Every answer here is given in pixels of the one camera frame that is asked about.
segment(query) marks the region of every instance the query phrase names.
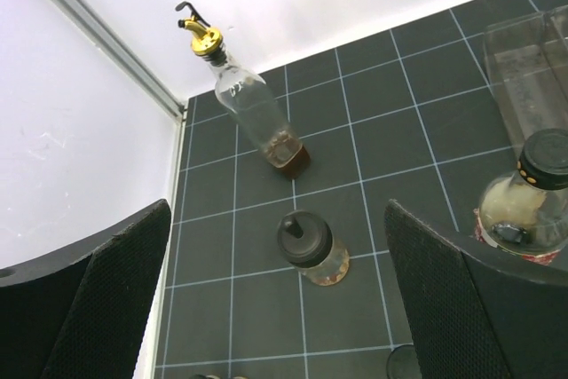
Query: partially visible jar lid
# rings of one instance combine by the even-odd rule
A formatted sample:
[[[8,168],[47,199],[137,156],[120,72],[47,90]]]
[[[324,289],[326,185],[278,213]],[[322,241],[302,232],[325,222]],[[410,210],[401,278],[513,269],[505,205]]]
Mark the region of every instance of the partially visible jar lid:
[[[326,221],[305,210],[295,210],[282,218],[277,240],[282,255],[300,268],[321,264],[333,246]]]
[[[523,179],[542,190],[568,187],[568,130],[545,129],[525,142],[517,169]]]

